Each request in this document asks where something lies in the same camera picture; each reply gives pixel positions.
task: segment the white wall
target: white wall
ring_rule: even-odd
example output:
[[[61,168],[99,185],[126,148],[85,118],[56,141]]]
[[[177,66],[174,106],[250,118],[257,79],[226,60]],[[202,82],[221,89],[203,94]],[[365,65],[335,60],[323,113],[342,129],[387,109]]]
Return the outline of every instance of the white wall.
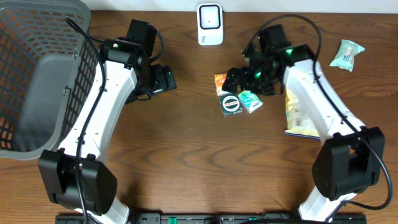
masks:
[[[217,2],[226,12],[398,13],[398,0],[82,0],[92,10],[196,11]]]

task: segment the basket mesh side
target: basket mesh side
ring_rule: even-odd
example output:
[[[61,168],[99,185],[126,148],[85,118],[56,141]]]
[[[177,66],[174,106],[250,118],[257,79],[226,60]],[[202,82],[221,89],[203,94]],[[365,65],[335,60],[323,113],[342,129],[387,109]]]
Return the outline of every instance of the basket mesh side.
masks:
[[[97,63],[98,61],[95,57],[94,50],[90,47],[89,43],[85,41],[83,50],[81,51],[81,62],[75,79],[75,86],[70,93],[67,112],[63,120],[62,138],[66,137],[80,114],[81,108],[93,85]]]
[[[80,34],[68,26],[65,16],[79,25],[84,23],[82,15],[67,7],[61,11],[23,7],[0,10],[0,149],[19,151],[12,144],[12,135],[37,61],[46,54],[76,52]],[[68,119],[64,121],[66,133],[76,121],[95,73],[94,57],[87,53],[86,43],[83,51],[85,56],[78,72],[80,81],[75,82],[73,89],[73,92],[80,90],[81,93],[72,93],[67,108]]]

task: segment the small package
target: small package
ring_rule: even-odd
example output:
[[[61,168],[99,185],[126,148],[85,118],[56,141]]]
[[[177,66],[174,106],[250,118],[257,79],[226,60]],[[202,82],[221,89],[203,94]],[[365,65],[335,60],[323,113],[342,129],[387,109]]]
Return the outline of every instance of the small package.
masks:
[[[249,113],[257,110],[263,104],[260,98],[249,90],[242,91],[238,96]]]
[[[338,53],[330,63],[330,66],[338,66],[352,72],[354,68],[354,56],[364,50],[364,47],[350,40],[341,40],[340,49],[338,49]]]
[[[304,138],[319,139],[319,134],[313,125],[305,108],[300,104],[292,91],[286,88],[286,120],[285,134]]]
[[[226,96],[226,95],[231,94],[230,92],[223,90],[223,84],[225,82],[225,79],[226,79],[226,74],[216,74],[216,75],[214,75],[214,80],[216,82],[217,96]]]
[[[221,108],[224,116],[242,113],[243,108],[236,94],[220,97]]]

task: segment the wooden tabletop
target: wooden tabletop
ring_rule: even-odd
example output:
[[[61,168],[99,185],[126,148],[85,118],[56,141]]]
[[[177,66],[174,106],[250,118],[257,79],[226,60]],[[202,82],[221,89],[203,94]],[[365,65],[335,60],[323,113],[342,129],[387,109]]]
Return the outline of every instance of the wooden tabletop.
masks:
[[[313,189],[312,164],[320,142],[283,134],[282,95],[260,96],[264,106],[225,118],[215,93],[214,74],[241,67],[241,56],[258,27],[275,13],[224,13],[224,41],[200,46],[194,12],[92,12],[91,35],[125,36],[131,19],[149,21],[165,45],[162,65],[171,65],[177,89],[150,101],[126,105],[109,147],[108,167],[118,178],[118,197],[132,208],[164,213],[262,213],[291,210]],[[398,185],[398,15],[304,14],[320,26],[320,63],[348,108],[386,137],[384,161]],[[296,19],[281,21],[293,44],[313,50],[317,37]],[[330,67],[341,39],[366,50],[355,57],[353,72]],[[159,50],[156,43],[154,53]],[[53,223],[70,212],[49,202],[37,161],[0,161],[0,223]],[[397,223],[398,194],[384,210],[348,205],[369,223]],[[386,181],[355,201],[379,205]]]

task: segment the gray plastic basket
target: gray plastic basket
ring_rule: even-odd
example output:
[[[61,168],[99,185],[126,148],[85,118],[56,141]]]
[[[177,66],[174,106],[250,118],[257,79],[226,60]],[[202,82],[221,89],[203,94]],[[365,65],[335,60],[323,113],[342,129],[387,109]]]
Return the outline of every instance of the gray plastic basket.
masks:
[[[97,61],[65,16],[88,30],[79,0],[0,0],[0,157],[56,150],[86,100]]]

